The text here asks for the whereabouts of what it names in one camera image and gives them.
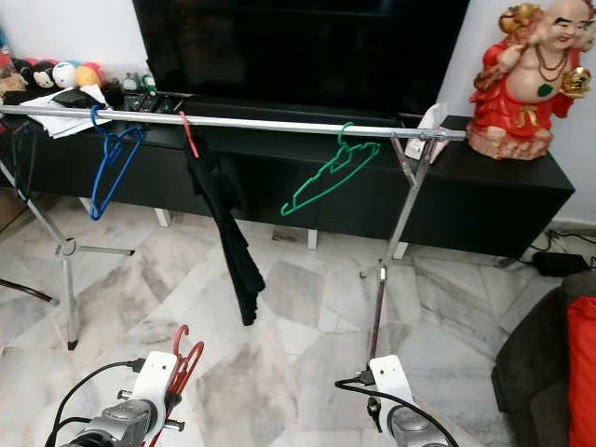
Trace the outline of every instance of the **green hanger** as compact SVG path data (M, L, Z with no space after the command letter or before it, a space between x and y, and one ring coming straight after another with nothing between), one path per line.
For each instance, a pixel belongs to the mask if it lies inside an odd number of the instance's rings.
M281 211L279 213L282 216L284 216L284 217L288 216L288 215L292 214L293 212L299 210L300 208L303 208L306 205L309 205L309 204L313 203L314 201L319 200L320 198L333 192L335 189L339 188L342 184L344 184L345 182L350 180L354 176L354 174L356 174L359 170L361 170L366 165L368 165L369 162L373 158L375 158L379 154L379 152L381 152L381 144L378 142L366 142L363 144L356 144L355 146L350 146L346 142L344 142L343 137L344 137L345 128L347 128L349 126L354 126L354 123L345 123L344 127L339 132L339 135L337 135L337 143L339 144L339 150L337 151L337 154L335 154L335 156L331 160L329 160L327 163L325 163L325 165L323 165L323 167L318 170L317 174L314 177L311 177L310 179L308 179L300 188L298 188L298 190L292 196L291 208L289 210L288 210L288 207L290 206L289 203L285 203L284 206L281 207ZM327 188L325 191L322 191L321 193L317 194L316 196L310 197L305 202L296 203L298 196L301 195L302 192L311 183L314 183L318 179L320 179L320 176L323 174L323 172L328 170L331 174L337 173L338 171L344 169L347 165L350 164L350 162L352 161L352 157L354 155L354 151L366 151L366 150L370 151L369 156L362 163L360 163L357 167L355 167L349 174L347 174L340 182ZM340 163L340 158L342 156L347 156L347 158L345 159L345 161Z

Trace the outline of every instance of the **black tv console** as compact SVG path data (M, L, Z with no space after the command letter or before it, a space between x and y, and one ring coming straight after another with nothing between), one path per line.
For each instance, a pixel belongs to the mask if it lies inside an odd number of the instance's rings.
M343 123L348 117L299 114L293 110L190 103L187 114L281 121ZM357 117L356 124L395 126L381 117ZM468 118L451 116L444 126L464 129ZM112 123L114 131L124 123ZM389 238L408 184L389 141L381 154L351 181L319 202L288 217L279 214L295 190L337 150L332 135L231 128L202 129L222 168L239 186L245 208L236 216L363 237ZM102 139L93 130L53 140L39 128L34 189L89 196L102 159ZM9 137L0 137L0 151ZM115 200L148 207L207 214L187 174L181 127L151 125ZM348 138L350 142L362 139ZM323 176L310 194L335 179ZM518 257L550 222L574 187L551 155L532 162L495 161L450 142L430 168L405 229L403 241L450 249Z

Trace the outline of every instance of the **black tv screen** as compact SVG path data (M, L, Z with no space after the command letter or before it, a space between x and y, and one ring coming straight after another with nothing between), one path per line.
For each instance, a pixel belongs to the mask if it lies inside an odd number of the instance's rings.
M468 0L134 0L162 91L422 114Z

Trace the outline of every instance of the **marble floor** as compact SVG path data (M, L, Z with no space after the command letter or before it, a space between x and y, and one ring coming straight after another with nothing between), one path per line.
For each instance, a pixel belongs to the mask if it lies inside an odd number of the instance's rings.
M241 223L267 284L257 322L244 327L210 219L176 214L170 228L160 228L152 210L113 204L94 223L75 199L44 206L66 236L136 252L77 255L82 326L74 352L66 349L63 304L0 290L0 445L42 446L61 397L84 374L170 351L181 323L190 326L189 340L206 347L173 415L185 430L164 432L159 445L395 445L376 433L364 397L333 387L365 366L373 280L359 279L359 271L384 252L385 241L320 234L318 249L309 251L300 231ZM0 278L61 297L54 250L45 229L24 214L0 233ZM412 246L388 272L379 354L400 356L416 398L466 447L514 445L494 401L494 356L561 282L527 265L499 269L495 262ZM98 414L134 379L129 370L98 376L64 417ZM67 426L58 445L79 429Z

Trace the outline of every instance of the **black charger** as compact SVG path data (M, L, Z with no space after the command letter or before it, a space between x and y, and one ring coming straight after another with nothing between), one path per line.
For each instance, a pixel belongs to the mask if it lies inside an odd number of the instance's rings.
M532 264L543 277L567 277L590 270L586 260L579 254L538 252Z

